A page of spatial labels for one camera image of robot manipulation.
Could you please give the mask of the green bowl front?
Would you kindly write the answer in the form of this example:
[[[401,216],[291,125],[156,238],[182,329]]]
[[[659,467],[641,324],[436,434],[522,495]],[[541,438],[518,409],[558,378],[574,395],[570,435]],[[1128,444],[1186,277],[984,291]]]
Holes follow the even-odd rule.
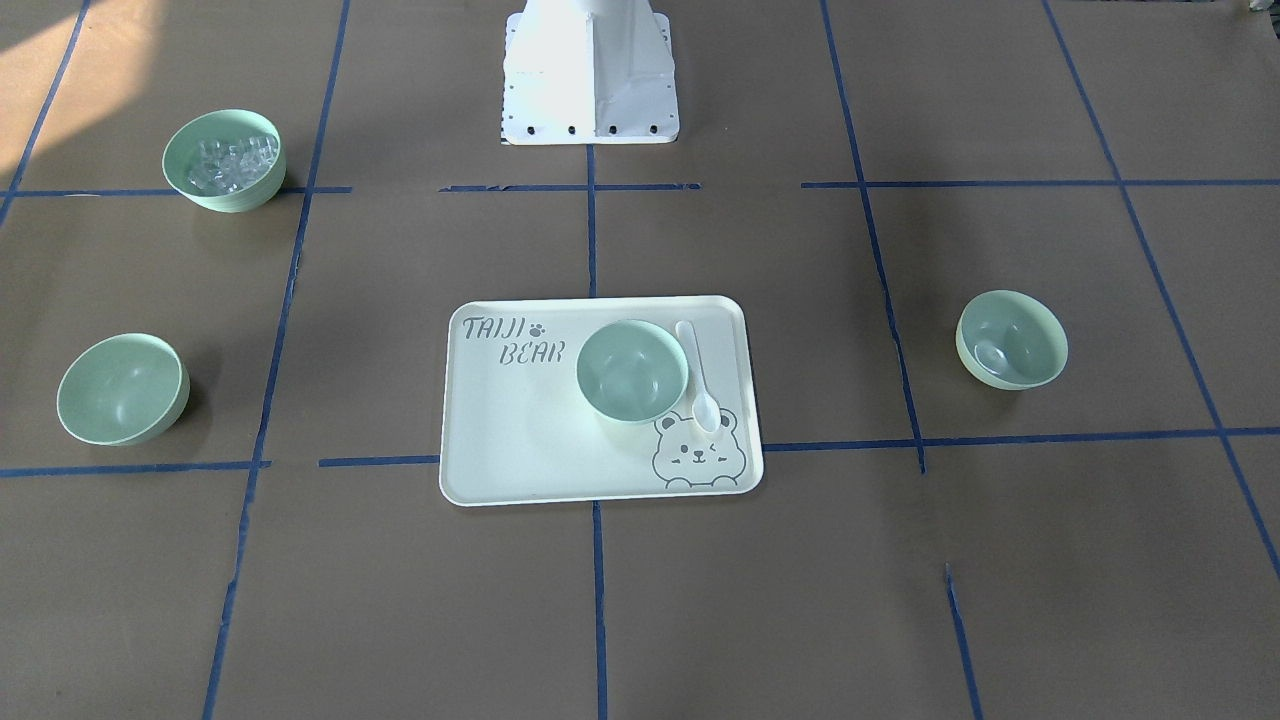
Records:
[[[189,369],[166,341],[146,333],[115,334],[68,366],[58,387],[58,419],[87,445],[141,445],[177,423],[189,389]]]

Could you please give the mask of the green bowl on tray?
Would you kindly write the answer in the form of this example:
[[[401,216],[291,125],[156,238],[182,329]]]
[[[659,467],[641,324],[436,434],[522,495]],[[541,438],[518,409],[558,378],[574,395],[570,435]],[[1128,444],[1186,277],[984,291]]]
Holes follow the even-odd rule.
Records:
[[[655,323],[623,319],[594,331],[575,360],[579,393],[611,421],[649,423],[673,409],[690,382],[689,359],[675,334]]]

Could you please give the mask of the white plastic spoon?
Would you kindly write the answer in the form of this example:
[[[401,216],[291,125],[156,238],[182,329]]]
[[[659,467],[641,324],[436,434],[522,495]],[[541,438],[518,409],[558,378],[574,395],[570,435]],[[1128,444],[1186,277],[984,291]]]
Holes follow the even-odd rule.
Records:
[[[721,407],[707,386],[705,369],[698,334],[691,322],[680,320],[675,325],[678,342],[682,345],[690,370],[692,388],[691,411],[698,425],[709,436],[721,427]]]

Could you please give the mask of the cream bear serving tray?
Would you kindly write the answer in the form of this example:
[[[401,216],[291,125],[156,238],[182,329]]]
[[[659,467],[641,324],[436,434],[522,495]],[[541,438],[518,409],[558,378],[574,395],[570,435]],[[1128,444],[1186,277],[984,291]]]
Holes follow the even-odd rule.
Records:
[[[692,386],[659,416],[595,410],[577,382],[589,337],[614,322],[692,327],[719,405],[712,433]],[[721,295],[476,301],[451,318],[440,488],[460,506],[740,495],[764,474],[748,329]]]

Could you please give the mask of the green bowl with ice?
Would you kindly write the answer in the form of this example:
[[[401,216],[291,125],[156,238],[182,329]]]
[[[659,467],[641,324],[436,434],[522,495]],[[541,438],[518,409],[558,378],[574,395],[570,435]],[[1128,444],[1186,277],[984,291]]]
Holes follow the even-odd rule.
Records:
[[[285,181],[285,150],[275,124],[244,109],[224,109],[183,124],[163,151],[163,174],[201,208],[243,213],[274,199]]]

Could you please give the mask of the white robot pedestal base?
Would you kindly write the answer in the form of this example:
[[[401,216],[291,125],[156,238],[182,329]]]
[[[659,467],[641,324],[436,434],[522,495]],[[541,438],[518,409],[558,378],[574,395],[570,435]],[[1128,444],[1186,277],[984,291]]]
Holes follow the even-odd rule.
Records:
[[[504,27],[500,141],[672,143],[672,28],[649,1],[527,1]]]

